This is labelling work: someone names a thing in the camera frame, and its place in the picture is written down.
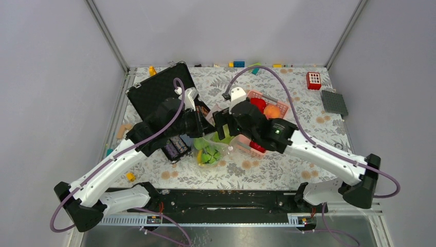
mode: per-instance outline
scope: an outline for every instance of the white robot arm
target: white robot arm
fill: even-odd
[[[267,150],[300,157],[337,175],[338,178],[330,181],[301,184],[295,195],[296,203],[304,203],[310,207],[323,202],[346,200],[357,207],[370,207],[377,175],[371,174],[371,171],[354,166],[312,145],[294,124],[284,119],[267,120],[254,105],[243,100],[246,95],[241,88],[235,88],[232,93],[230,108],[213,114],[215,127],[220,138],[224,135],[222,126],[228,124],[230,135],[244,134]],[[200,121],[198,117],[201,113],[193,110],[195,108],[193,98],[197,96],[197,92],[192,88],[186,90],[185,95],[188,95],[185,97],[185,106],[189,107],[186,107],[178,121],[174,123],[173,128],[169,128],[159,138],[124,152],[126,148],[151,136],[156,129],[159,129],[160,127],[157,127],[155,121],[158,123],[168,122],[167,119],[158,119],[159,115],[150,116],[149,119],[136,124],[129,131],[126,139],[122,140],[119,146],[90,172],[70,184],[61,182],[54,188],[61,201],[68,194],[78,189],[63,207],[80,232],[91,229],[104,216],[130,208],[147,207],[153,200],[152,191],[148,191],[141,184],[116,192],[106,192],[106,190],[128,169],[161,148],[169,137],[185,133],[191,137],[204,135],[203,125],[205,123]],[[178,99],[174,99],[174,101],[167,100],[164,102],[164,109],[159,109],[157,112],[164,110],[171,112],[171,109],[174,109],[175,105],[179,105],[179,102]],[[356,164],[363,163],[372,167],[379,167],[380,159],[376,155],[371,154],[369,157],[363,157],[349,154],[328,144],[323,144],[313,137],[311,138],[331,151],[347,156]],[[95,173],[104,164],[106,164],[104,169]],[[81,186],[87,178],[89,181]]]

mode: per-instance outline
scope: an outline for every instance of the yellow lego brick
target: yellow lego brick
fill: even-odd
[[[135,175],[133,175],[133,173],[131,173],[131,172],[127,173],[125,176],[127,177],[127,179],[128,179],[130,182],[133,182],[133,181],[136,180]]]
[[[153,66],[150,66],[150,68],[149,68],[149,72],[150,72],[150,76],[154,76],[154,75],[157,74],[157,72],[156,72],[156,70],[154,69]]]

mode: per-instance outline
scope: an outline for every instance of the orange fruit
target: orange fruit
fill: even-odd
[[[263,114],[265,114],[267,119],[279,118],[282,115],[282,113],[280,112],[280,108],[273,104],[267,105],[263,110]]]

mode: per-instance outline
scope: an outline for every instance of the white wall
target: white wall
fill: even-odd
[[[53,187],[96,164],[123,72],[84,1],[2,1],[0,33],[0,245],[61,246]]]
[[[395,246],[434,246],[436,2],[370,1],[331,69],[359,154],[402,185],[382,201]],[[377,191],[393,191],[379,179]]]
[[[359,0],[95,0],[130,66],[324,65]]]

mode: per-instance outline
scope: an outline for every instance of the green lego brick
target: green lego brick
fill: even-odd
[[[255,64],[250,65],[249,67],[251,67],[251,66],[255,66],[255,65],[262,65],[262,64],[261,64],[261,63],[255,63]],[[259,72],[259,68],[250,69],[250,72],[251,72],[253,75],[255,75],[255,74],[257,74],[257,73]]]

